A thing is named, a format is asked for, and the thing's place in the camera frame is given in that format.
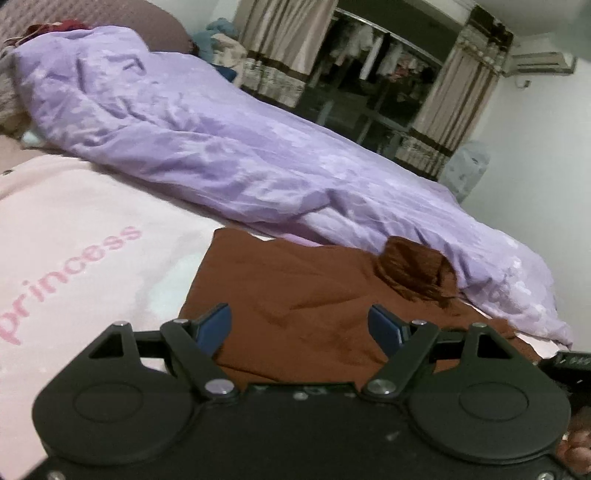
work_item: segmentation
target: headboard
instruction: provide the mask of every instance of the headboard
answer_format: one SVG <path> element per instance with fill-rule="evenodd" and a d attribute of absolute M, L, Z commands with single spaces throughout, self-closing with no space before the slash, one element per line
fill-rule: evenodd
<path fill-rule="evenodd" d="M 91 27 L 132 28 L 154 51 L 189 53 L 192 47 L 180 22 L 147 0 L 0 0 L 0 5 L 0 42 L 22 35 L 29 25 L 75 18 Z"/>

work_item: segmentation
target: purple floral comforter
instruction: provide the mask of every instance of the purple floral comforter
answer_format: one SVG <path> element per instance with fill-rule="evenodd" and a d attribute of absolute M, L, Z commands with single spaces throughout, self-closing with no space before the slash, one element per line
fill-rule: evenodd
<path fill-rule="evenodd" d="M 51 33 L 15 50 L 21 96 L 64 150 L 267 232 L 379 252 L 390 235 L 441 251 L 469 300 L 571 343 L 552 276 L 442 186 L 241 92 L 196 57 L 127 28 Z"/>

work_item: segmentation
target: brown cloth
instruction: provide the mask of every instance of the brown cloth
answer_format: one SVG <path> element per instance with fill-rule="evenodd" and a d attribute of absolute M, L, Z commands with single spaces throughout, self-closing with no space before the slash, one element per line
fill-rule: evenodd
<path fill-rule="evenodd" d="M 216 362 L 242 388 L 269 380 L 364 385 L 387 360 L 368 332 L 375 303 L 402 320 L 441 328 L 489 323 L 525 356 L 539 359 L 506 320 L 487 320 L 457 295 L 448 260 L 406 239 L 390 238 L 376 257 L 220 229 L 179 316 L 196 319 L 217 303 L 230 305 L 232 332 Z"/>

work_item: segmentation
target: beige curtain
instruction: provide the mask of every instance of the beige curtain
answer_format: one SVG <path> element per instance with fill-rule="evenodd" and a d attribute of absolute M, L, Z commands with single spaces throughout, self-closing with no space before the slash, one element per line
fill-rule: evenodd
<path fill-rule="evenodd" d="M 413 128 L 399 147 L 399 163 L 437 179 L 467 139 L 494 91 L 513 35 L 476 7 L 441 70 Z"/>
<path fill-rule="evenodd" d="M 248 50 L 242 88 L 269 103 L 295 107 L 336 5 L 337 0 L 243 0 L 236 16 Z"/>

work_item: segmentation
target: plastic bag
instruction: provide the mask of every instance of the plastic bag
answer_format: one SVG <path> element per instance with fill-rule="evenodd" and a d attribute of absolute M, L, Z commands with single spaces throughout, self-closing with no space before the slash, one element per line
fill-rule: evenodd
<path fill-rule="evenodd" d="M 484 143 L 466 142 L 443 168 L 439 183 L 445 185 L 461 203 L 480 181 L 490 160 L 490 152 Z"/>

